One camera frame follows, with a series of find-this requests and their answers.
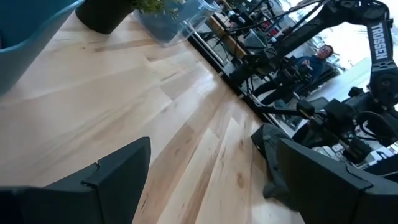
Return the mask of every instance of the man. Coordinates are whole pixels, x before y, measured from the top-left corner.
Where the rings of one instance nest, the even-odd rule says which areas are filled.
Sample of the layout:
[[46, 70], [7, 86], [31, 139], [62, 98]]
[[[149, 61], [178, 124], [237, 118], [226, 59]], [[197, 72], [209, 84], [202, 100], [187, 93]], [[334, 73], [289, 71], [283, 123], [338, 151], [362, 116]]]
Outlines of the man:
[[[312, 81], [308, 85], [315, 83], [320, 78], [322, 71], [325, 68], [326, 59], [330, 57], [333, 52], [334, 50], [332, 46], [324, 45], [315, 55], [304, 56], [297, 59], [296, 65], [309, 65], [312, 68], [312, 71], [310, 72], [310, 75], [312, 76]], [[279, 100], [291, 95], [293, 91], [298, 90], [299, 88], [304, 86], [304, 84], [301, 84], [296, 87], [291, 85], [282, 86], [281, 88], [279, 88], [279, 85], [283, 83], [283, 81], [283, 77], [276, 76], [273, 81], [268, 81], [267, 83], [259, 86], [259, 88], [254, 90], [253, 95], [258, 98], [263, 93], [275, 90], [273, 93], [271, 93], [261, 101], [262, 104], [269, 105], [275, 100]]]

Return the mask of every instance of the green leaves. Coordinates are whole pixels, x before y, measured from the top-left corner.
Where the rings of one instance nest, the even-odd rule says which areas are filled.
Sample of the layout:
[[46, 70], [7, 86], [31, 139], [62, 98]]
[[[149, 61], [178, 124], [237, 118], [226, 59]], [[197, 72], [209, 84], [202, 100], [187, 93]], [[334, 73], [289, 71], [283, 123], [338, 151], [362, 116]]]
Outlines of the green leaves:
[[169, 2], [184, 4], [185, 0], [132, 0], [132, 7], [144, 13], [169, 13], [173, 18], [176, 18], [178, 9], [167, 8], [166, 4]]

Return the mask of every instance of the wood grain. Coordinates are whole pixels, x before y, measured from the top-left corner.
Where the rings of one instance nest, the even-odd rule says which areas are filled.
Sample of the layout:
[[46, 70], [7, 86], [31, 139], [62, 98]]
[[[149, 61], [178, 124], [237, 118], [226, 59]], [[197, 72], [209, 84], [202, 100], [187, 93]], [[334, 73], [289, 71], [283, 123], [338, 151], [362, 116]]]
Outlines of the wood grain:
[[149, 136], [134, 223], [302, 223], [261, 195], [260, 124], [188, 42], [163, 49], [130, 17], [101, 35], [73, 14], [0, 99], [0, 185], [45, 186]]

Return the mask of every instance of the black plant pot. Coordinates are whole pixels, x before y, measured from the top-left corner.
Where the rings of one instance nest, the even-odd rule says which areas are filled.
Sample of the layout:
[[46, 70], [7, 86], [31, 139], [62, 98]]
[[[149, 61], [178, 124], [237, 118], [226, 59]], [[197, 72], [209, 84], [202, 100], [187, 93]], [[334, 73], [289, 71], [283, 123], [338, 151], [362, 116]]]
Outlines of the black plant pot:
[[86, 0], [76, 15], [88, 28], [110, 34], [132, 11], [131, 0]]

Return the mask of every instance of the light wood surface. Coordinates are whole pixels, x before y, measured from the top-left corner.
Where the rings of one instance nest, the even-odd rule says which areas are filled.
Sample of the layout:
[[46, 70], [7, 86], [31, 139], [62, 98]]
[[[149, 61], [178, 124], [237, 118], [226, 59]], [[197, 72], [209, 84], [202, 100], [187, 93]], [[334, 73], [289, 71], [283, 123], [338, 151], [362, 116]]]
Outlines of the light wood surface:
[[163, 49], [130, 17], [101, 35], [72, 15], [0, 100], [0, 185], [45, 186], [150, 136], [134, 223], [302, 223], [262, 197], [259, 125], [188, 42]]

